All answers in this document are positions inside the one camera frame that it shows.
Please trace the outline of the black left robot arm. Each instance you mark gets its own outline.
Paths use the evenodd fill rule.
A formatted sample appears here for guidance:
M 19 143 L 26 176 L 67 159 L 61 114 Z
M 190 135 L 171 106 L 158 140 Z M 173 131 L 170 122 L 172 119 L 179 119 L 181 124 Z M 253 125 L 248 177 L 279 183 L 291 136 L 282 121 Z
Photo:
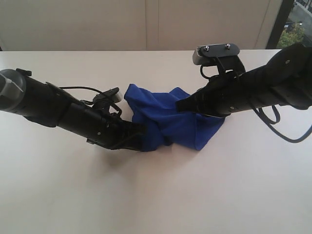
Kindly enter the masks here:
M 22 69 L 1 70 L 1 111 L 49 128 L 60 127 L 106 149 L 142 150 L 145 127 L 121 118 L 119 88 L 97 90 L 92 101 L 78 100 L 67 92 L 68 87 L 42 83 L 31 75 Z

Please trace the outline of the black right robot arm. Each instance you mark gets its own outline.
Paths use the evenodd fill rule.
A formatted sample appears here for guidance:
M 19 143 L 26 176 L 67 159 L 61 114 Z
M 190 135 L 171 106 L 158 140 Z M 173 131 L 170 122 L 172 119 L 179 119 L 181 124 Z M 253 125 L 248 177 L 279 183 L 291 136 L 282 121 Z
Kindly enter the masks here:
M 178 112 L 211 117 L 274 105 L 306 110 L 312 105 L 312 49 L 300 43 L 276 53 L 265 65 L 246 71 L 235 44 L 199 46 L 193 63 L 217 67 L 206 86 L 176 102 Z

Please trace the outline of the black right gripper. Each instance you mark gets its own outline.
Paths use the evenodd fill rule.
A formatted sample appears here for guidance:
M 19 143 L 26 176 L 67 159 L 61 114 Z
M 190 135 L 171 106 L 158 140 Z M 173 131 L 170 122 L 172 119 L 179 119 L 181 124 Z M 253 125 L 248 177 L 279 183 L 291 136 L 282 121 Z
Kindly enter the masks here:
M 239 82 L 237 73 L 212 77 L 195 94 L 175 103 L 178 112 L 193 112 L 212 117 L 226 117 L 251 109 L 247 91 Z

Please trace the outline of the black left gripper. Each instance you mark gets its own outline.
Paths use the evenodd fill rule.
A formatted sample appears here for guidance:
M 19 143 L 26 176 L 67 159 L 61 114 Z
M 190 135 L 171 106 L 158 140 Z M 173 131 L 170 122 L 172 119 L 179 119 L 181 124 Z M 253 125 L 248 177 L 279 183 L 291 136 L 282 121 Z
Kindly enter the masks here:
M 104 118 L 99 114 L 87 114 L 88 130 L 87 142 L 106 149 L 127 149 L 143 151 L 143 137 L 146 126 L 120 118 Z

